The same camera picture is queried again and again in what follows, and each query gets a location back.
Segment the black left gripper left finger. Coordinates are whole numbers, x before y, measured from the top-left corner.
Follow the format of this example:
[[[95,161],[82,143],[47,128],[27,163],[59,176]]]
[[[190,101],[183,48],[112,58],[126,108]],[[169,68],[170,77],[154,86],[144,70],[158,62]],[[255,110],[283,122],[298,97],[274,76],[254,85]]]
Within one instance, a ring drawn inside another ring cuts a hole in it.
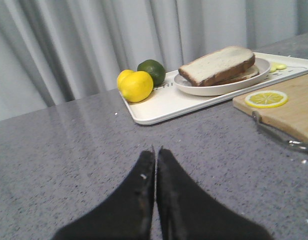
[[[142,151],[115,191],[92,211],[59,229],[55,240],[148,240],[155,191],[155,153]]]

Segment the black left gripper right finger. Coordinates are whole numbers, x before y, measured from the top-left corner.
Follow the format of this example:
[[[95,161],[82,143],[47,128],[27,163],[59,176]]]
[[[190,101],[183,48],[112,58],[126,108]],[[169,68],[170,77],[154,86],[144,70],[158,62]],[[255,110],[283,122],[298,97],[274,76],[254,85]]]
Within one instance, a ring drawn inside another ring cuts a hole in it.
[[[165,240],[270,240],[262,226],[236,214],[207,194],[161,148],[157,159],[156,201]]]

